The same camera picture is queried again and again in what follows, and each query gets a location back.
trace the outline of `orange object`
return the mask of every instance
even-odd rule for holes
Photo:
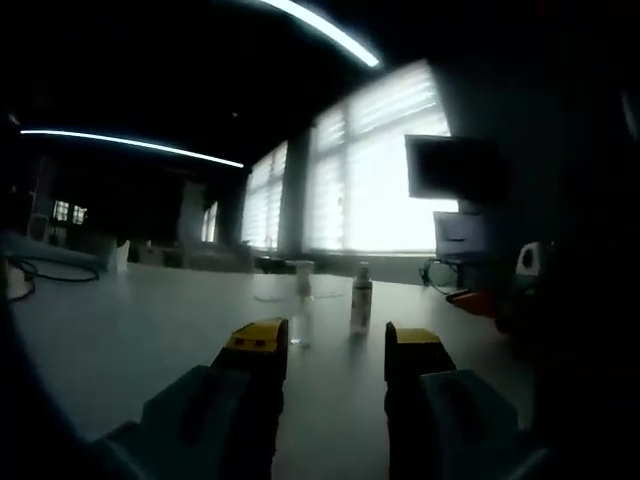
[[[447,295],[447,302],[472,315],[481,315],[489,318],[498,316],[498,305],[493,295],[488,292],[462,290]]]

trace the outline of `window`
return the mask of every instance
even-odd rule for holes
[[[84,217],[87,214],[87,209],[86,208],[81,208],[78,207],[77,205],[73,206],[73,223],[75,223],[76,225],[82,225],[82,222],[84,222]]]
[[[242,240],[254,248],[278,248],[286,160],[287,144],[283,143],[260,160],[249,176],[242,216]]]
[[[455,212],[458,205],[409,197],[407,134],[449,135],[425,62],[400,69],[318,119],[307,180],[306,250],[435,250],[433,212]]]
[[[204,212],[202,222],[202,241],[214,242],[216,235],[216,216],[218,214],[218,204],[214,203],[209,210]]]
[[[53,206],[53,218],[61,222],[66,222],[69,217],[69,204],[67,202],[61,202],[56,200]]]

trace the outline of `ceiling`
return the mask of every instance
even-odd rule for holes
[[[110,2],[99,12],[56,3],[5,30],[8,103],[24,128],[121,136],[250,166],[396,66],[508,45],[531,25],[521,20],[545,11],[539,1],[509,11],[478,3],[314,0],[378,56],[376,68],[257,0]]]

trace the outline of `white table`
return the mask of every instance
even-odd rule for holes
[[[232,330],[290,317],[294,278],[130,265],[99,282],[40,281],[16,305],[18,328],[53,397],[88,438],[139,418],[144,402],[197,364],[209,364]],[[511,358],[490,320],[432,289],[374,283],[369,335],[349,336],[351,280],[318,275],[312,345],[290,348],[276,479],[386,478],[384,325],[426,327],[458,368],[471,368],[531,417],[531,374]]]

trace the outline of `ceiling light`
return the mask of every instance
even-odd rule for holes
[[[349,35],[337,28],[335,25],[329,23],[324,18],[319,17],[317,14],[301,7],[297,3],[293,3],[290,0],[260,0],[264,3],[271,5],[272,7],[279,8],[283,12],[293,15],[294,17],[308,23],[316,30],[324,33],[327,37],[334,42],[342,45],[345,49],[350,51],[364,63],[370,67],[375,67],[380,63],[376,57],[371,54],[366,48],[356,42]]]
[[[126,145],[134,145],[136,147],[151,148],[153,150],[162,150],[163,152],[177,153],[178,155],[186,155],[187,157],[202,158],[203,160],[223,163],[225,165],[230,165],[232,167],[237,167],[237,168],[244,167],[243,164],[232,162],[230,160],[223,160],[221,158],[210,157],[209,155],[202,155],[201,153],[188,152],[187,150],[180,150],[178,148],[164,147],[162,145],[155,145],[153,143],[127,140],[125,138],[105,137],[104,135],[92,135],[90,133],[65,132],[62,130],[21,130],[20,133],[23,135],[62,135],[65,137],[90,138],[92,140],[102,140],[105,142],[124,143]]]

